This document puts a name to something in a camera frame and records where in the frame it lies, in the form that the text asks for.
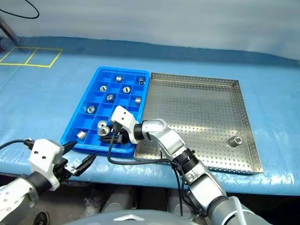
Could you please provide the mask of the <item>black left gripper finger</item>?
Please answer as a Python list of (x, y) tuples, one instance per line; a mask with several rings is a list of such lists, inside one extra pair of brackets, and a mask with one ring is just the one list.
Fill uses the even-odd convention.
[(82, 173), (84, 173), (94, 162), (95, 158), (97, 157), (97, 153), (89, 154), (82, 163), (77, 166), (76, 171), (76, 177), (81, 176)]
[(71, 142), (67, 142), (65, 144), (63, 144), (62, 146), (64, 147), (64, 151), (62, 155), (67, 154), (68, 152), (70, 152), (77, 144), (77, 141), (71, 141)]

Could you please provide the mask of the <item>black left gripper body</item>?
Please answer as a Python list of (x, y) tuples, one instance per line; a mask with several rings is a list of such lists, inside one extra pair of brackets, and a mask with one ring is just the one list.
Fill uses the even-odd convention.
[(62, 157), (59, 163), (54, 166), (53, 174), (58, 181), (68, 180), (71, 176), (78, 176), (78, 171), (76, 169), (73, 168), (73, 172), (66, 169), (67, 163), (68, 160)]

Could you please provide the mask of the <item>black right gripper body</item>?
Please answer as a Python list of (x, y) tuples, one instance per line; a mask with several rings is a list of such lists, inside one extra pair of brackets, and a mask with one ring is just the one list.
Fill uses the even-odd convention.
[(128, 132), (122, 128), (122, 125), (119, 123), (113, 124), (113, 143), (114, 144), (127, 144), (130, 143)]

